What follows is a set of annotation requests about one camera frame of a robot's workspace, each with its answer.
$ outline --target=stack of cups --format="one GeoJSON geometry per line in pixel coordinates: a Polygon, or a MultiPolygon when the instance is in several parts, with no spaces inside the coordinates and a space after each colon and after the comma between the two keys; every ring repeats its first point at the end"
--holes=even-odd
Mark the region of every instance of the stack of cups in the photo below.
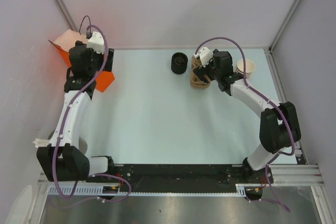
{"type": "MultiPolygon", "coordinates": [[[[256,69],[256,66],[254,65],[253,61],[246,59],[246,78],[249,79],[253,71],[256,69]]],[[[244,62],[243,60],[240,60],[237,63],[236,66],[236,72],[243,74],[244,72],[244,62]]]]}

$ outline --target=white wall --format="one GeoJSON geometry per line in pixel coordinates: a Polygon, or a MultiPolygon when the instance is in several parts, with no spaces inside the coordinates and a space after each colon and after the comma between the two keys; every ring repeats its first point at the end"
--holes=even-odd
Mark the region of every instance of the white wall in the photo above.
{"type": "Polygon", "coordinates": [[[336,208],[336,0],[303,0],[275,61],[298,110],[304,151],[319,164],[336,208]]]}
{"type": "Polygon", "coordinates": [[[55,127],[66,66],[47,39],[67,27],[53,0],[0,0],[0,223],[41,169],[32,141],[55,127]]]}
{"type": "Polygon", "coordinates": [[[114,48],[197,47],[215,36],[267,47],[293,1],[64,0],[75,21],[90,15],[114,48]]]}

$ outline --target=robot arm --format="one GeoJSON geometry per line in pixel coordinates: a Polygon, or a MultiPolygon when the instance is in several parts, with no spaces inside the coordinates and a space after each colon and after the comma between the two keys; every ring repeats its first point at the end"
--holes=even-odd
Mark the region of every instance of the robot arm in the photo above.
{"type": "MultiPolygon", "coordinates": [[[[107,63],[104,71],[112,71],[114,50],[109,49],[107,63]]],[[[59,181],[86,180],[88,176],[96,173],[104,173],[111,163],[110,157],[87,157],[79,150],[79,131],[81,118],[89,105],[96,82],[93,82],[84,92],[80,93],[73,104],[70,101],[101,68],[104,57],[104,42],[98,32],[93,32],[88,44],[80,41],[69,50],[71,67],[67,71],[67,80],[64,86],[64,106],[58,121],[57,127],[46,147],[40,147],[37,151],[37,158],[49,181],[52,178],[52,156],[56,146],[57,138],[60,136],[60,128],[66,111],[68,114],[65,120],[63,134],[60,136],[56,173],[59,181]]]]}
{"type": "Polygon", "coordinates": [[[203,47],[194,57],[196,68],[193,71],[200,80],[204,83],[216,80],[222,92],[241,100],[260,118],[260,144],[243,161],[243,166],[249,174],[263,169],[280,151],[291,146],[287,129],[269,101],[272,101],[285,115],[294,141],[301,139],[295,106],[290,102],[279,103],[271,98],[265,101],[249,89],[244,83],[243,75],[233,72],[233,62],[229,52],[217,49],[211,52],[203,47]]]}

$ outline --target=metal floor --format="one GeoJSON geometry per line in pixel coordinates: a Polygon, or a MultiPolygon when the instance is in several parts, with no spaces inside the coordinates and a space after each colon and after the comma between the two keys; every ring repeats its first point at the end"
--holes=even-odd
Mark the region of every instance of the metal floor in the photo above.
{"type": "MultiPolygon", "coordinates": [[[[248,203],[235,197],[155,197],[133,196],[118,203],[86,201],[68,210],[66,206],[83,199],[63,201],[59,196],[48,196],[41,224],[52,223],[117,223],[117,224],[199,224],[199,223],[321,223],[310,187],[278,187],[278,196],[291,209],[285,212],[268,202],[248,203]]],[[[273,198],[264,191],[264,198],[273,198]]]]}

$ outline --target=white tabletop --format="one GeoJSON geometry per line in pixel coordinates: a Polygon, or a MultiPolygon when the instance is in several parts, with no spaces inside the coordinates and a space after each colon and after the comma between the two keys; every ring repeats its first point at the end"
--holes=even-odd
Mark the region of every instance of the white tabletop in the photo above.
{"type": "MultiPolygon", "coordinates": [[[[237,62],[241,55],[228,50],[237,62]]],[[[244,50],[256,64],[251,84],[272,98],[276,90],[262,49],[244,50]]],[[[260,143],[260,119],[217,82],[190,86],[193,50],[120,50],[115,81],[95,91],[82,119],[88,155],[109,155],[119,164],[241,164],[260,143]],[[175,52],[189,57],[184,74],[171,71],[175,52]]],[[[281,156],[274,163],[295,164],[281,156]]]]}

